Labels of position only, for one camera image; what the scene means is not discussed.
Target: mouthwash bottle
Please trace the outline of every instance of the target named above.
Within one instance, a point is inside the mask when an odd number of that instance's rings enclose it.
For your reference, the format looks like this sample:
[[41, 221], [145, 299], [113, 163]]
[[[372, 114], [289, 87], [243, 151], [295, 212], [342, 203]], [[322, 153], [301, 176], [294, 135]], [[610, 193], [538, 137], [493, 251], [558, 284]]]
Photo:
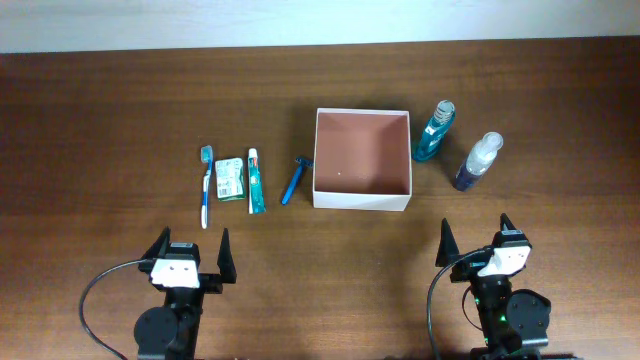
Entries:
[[427, 126], [422, 132], [420, 143], [413, 149], [411, 157], [417, 162], [425, 162], [431, 159], [440, 150], [442, 138], [453, 124], [456, 117], [456, 109], [449, 100], [438, 103]]
[[500, 134], [490, 132], [473, 146], [467, 160], [460, 166], [456, 175], [454, 182], [456, 190], [467, 191], [480, 180], [498, 155], [502, 143]]

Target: pump spray bottle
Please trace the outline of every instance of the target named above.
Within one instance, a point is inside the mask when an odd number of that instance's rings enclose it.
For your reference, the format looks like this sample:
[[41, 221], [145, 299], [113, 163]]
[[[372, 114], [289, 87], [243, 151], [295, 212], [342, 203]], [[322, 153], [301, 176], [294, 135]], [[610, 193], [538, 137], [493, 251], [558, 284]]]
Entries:
[[500, 134], [490, 132], [473, 146], [471, 153], [456, 174], [454, 184], [456, 190], [467, 191], [480, 180], [498, 155], [502, 143]]

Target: blue razor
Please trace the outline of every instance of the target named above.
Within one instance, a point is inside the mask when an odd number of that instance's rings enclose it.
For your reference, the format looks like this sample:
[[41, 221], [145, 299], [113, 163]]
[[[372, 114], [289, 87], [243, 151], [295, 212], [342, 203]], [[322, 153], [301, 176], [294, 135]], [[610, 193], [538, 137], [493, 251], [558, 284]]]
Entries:
[[284, 194], [284, 197], [282, 198], [282, 205], [287, 205], [289, 203], [289, 200], [291, 200], [291, 196], [293, 196], [293, 191], [298, 186], [298, 183], [300, 183], [300, 179], [302, 178], [302, 174], [304, 173], [304, 170], [308, 167], [309, 168], [313, 167], [313, 161], [308, 160], [302, 156], [298, 156], [296, 158], [296, 162], [300, 165], [298, 166], [296, 173], [293, 174], [293, 179], [291, 179], [291, 183], [287, 188], [287, 192]]
[[209, 212], [209, 180], [211, 179], [211, 169], [213, 168], [213, 148], [207, 145], [200, 149], [200, 160], [207, 163], [207, 172], [202, 180], [202, 211], [200, 213], [200, 221], [202, 228], [207, 228], [207, 213]]

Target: spray nozzle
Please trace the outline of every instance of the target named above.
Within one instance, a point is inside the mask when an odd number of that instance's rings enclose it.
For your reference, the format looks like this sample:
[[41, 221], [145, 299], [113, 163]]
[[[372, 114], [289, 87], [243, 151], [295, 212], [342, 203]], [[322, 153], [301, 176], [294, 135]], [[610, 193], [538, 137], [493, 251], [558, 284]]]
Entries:
[[487, 133], [478, 144], [478, 156], [481, 158], [495, 158], [496, 153], [502, 147], [502, 136], [497, 132]]

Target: green toothpaste box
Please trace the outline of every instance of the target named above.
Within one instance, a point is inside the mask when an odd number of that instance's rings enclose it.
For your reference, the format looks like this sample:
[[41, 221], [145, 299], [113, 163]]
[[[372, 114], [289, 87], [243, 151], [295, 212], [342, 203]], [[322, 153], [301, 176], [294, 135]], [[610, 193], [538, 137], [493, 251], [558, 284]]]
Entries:
[[241, 158], [216, 161], [216, 193], [218, 200], [245, 199], [244, 165]]

